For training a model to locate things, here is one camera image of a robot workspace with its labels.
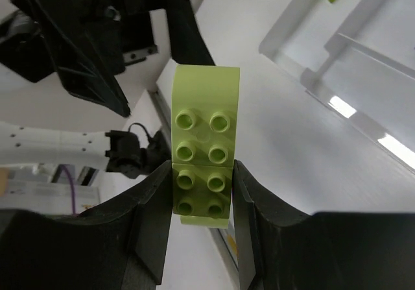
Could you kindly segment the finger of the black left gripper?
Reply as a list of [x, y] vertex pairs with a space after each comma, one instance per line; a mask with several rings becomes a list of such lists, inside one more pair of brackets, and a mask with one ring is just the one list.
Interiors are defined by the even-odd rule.
[[200, 34], [191, 0], [165, 0], [171, 57], [178, 64], [213, 66]]

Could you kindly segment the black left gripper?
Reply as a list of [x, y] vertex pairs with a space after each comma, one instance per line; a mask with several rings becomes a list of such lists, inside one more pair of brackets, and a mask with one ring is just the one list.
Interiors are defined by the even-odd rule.
[[130, 115], [117, 74], [157, 53], [150, 13], [165, 0], [10, 0], [1, 63], [30, 82], [57, 73], [72, 96]]

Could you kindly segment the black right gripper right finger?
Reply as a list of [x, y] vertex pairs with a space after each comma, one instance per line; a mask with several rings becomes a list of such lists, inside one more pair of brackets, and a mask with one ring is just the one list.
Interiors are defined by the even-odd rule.
[[414, 215], [308, 215], [233, 167], [241, 289], [413, 289]]

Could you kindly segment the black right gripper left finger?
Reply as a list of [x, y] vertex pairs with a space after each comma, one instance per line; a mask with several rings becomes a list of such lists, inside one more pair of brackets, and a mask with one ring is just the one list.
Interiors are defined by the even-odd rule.
[[172, 216], [172, 167], [77, 216], [1, 211], [2, 289], [155, 289]]

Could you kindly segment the pale green curved lego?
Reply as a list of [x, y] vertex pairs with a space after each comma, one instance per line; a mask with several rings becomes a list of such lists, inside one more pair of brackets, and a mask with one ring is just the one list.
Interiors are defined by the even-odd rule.
[[171, 97], [173, 162], [233, 165], [239, 81], [238, 67], [176, 67]]

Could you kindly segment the pale green long lego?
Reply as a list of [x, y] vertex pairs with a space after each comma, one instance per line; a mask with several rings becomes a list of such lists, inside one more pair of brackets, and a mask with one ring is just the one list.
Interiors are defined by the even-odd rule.
[[172, 163], [173, 213], [182, 224], [227, 228], [230, 219], [233, 162]]

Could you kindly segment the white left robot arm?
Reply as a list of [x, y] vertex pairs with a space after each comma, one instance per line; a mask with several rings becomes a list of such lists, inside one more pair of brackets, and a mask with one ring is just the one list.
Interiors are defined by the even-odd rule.
[[[10, 1], [16, 11], [1, 22], [1, 63], [29, 83], [57, 74], [68, 94], [125, 118], [131, 111], [116, 76], [156, 53], [152, 11], [166, 13], [174, 61], [214, 63], [191, 0]], [[142, 147], [130, 130], [67, 132], [1, 123], [4, 166], [73, 164], [136, 178], [170, 157], [160, 132]]]

